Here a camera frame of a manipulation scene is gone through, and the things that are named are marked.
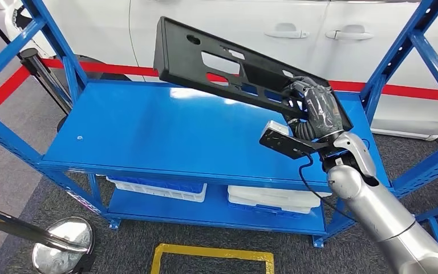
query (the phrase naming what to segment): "blue plastic crate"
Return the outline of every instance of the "blue plastic crate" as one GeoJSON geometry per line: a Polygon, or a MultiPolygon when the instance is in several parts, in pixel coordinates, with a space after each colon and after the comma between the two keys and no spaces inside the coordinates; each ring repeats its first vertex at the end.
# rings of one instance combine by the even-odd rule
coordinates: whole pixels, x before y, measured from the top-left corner
{"type": "Polygon", "coordinates": [[[189,183],[189,182],[178,182],[178,181],[169,181],[169,180],[151,180],[151,179],[141,179],[141,178],[132,178],[132,177],[120,177],[120,176],[109,176],[108,178],[112,180],[127,182],[127,183],[136,183],[136,184],[144,184],[146,186],[152,187],[161,187],[167,188],[169,190],[178,190],[184,192],[190,192],[194,194],[199,194],[202,192],[204,188],[203,183],[189,183]]]}
{"type": "Polygon", "coordinates": [[[254,211],[262,214],[274,214],[276,216],[280,217],[288,217],[288,218],[295,218],[299,219],[303,217],[305,214],[291,212],[291,211],[284,211],[279,207],[270,207],[268,205],[245,205],[245,204],[235,204],[228,201],[228,206],[239,209],[239,210],[247,210],[247,211],[254,211]]]}

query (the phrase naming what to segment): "shelf foot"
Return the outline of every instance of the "shelf foot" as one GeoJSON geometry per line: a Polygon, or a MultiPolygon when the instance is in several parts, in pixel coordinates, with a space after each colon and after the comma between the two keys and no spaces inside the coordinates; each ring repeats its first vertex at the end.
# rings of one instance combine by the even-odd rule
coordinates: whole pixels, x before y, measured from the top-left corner
{"type": "Polygon", "coordinates": [[[110,229],[118,230],[118,228],[120,227],[121,219],[107,218],[107,220],[110,223],[110,225],[108,226],[110,229]]]}
{"type": "Polygon", "coordinates": [[[325,246],[323,244],[323,238],[321,236],[313,235],[311,238],[313,239],[313,247],[323,248],[325,246]]]}

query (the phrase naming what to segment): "white plastic crate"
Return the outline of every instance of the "white plastic crate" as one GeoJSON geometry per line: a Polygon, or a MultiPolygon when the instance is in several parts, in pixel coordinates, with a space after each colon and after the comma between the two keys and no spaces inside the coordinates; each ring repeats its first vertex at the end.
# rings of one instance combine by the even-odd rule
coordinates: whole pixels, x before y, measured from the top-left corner
{"type": "Polygon", "coordinates": [[[187,200],[187,201],[198,202],[198,203],[202,203],[204,201],[205,191],[207,189],[207,184],[204,184],[202,191],[200,193],[192,193],[192,192],[186,192],[180,190],[172,190],[169,188],[148,186],[146,184],[137,184],[137,183],[113,180],[108,177],[107,180],[114,183],[116,185],[116,188],[120,190],[127,190],[127,191],[139,192],[144,194],[150,194],[150,195],[156,195],[156,196],[162,196],[162,197],[174,198],[180,200],[187,200]]]}
{"type": "MultiPolygon", "coordinates": [[[[258,204],[273,207],[319,207],[320,199],[310,191],[279,190],[263,187],[229,186],[230,196],[257,201],[258,204]]],[[[321,197],[330,196],[328,192],[317,192],[321,197]]]]}
{"type": "MultiPolygon", "coordinates": [[[[321,197],[330,196],[328,192],[317,192],[321,197]]],[[[280,208],[285,212],[308,214],[314,207],[320,206],[320,199],[310,191],[279,190],[262,187],[228,187],[228,200],[233,204],[249,207],[247,210],[261,211],[261,206],[280,208]]]]}
{"type": "Polygon", "coordinates": [[[288,206],[288,205],[283,205],[283,206],[279,207],[277,205],[263,204],[263,203],[259,203],[257,201],[239,198],[239,197],[232,196],[232,195],[228,196],[228,200],[230,203],[233,203],[233,204],[243,204],[243,205],[251,206],[251,207],[272,206],[272,207],[281,208],[281,210],[283,210],[283,211],[290,211],[290,212],[301,213],[301,214],[308,214],[311,211],[311,207],[292,207],[292,206],[288,206]]]}

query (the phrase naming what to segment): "yellow tape square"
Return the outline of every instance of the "yellow tape square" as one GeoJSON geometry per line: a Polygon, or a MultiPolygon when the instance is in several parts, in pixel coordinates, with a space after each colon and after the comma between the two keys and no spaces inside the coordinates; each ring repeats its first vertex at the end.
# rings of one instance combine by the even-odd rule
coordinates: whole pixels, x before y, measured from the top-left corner
{"type": "Polygon", "coordinates": [[[270,252],[210,247],[191,247],[188,245],[177,244],[159,244],[159,246],[155,248],[155,253],[153,254],[152,270],[150,271],[151,274],[159,274],[160,260],[162,258],[162,254],[164,253],[264,261],[266,263],[266,274],[274,274],[274,258],[273,254],[270,252]]]}

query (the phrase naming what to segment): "red tape line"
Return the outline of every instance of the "red tape line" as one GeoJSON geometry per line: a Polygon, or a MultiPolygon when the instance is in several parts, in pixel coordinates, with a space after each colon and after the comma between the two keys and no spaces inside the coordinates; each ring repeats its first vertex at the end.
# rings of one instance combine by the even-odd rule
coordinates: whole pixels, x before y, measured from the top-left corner
{"type": "MultiPolygon", "coordinates": [[[[47,67],[63,69],[63,64],[58,59],[42,59],[47,67]]],[[[113,74],[129,74],[140,76],[158,77],[159,72],[151,67],[134,67],[122,65],[109,65],[95,62],[80,62],[84,71],[88,72],[106,72],[113,74]]],[[[1,87],[0,87],[0,105],[6,100],[30,75],[29,71],[21,66],[1,87]]],[[[226,82],[222,76],[207,74],[207,78],[214,82],[226,82]]],[[[329,81],[334,90],[360,92],[365,83],[329,81]]],[[[411,98],[438,100],[438,90],[420,87],[396,86],[392,84],[385,85],[382,94],[397,95],[411,98]]]]}
{"type": "Polygon", "coordinates": [[[27,79],[30,75],[25,66],[21,66],[7,81],[0,86],[0,105],[27,79]]]}

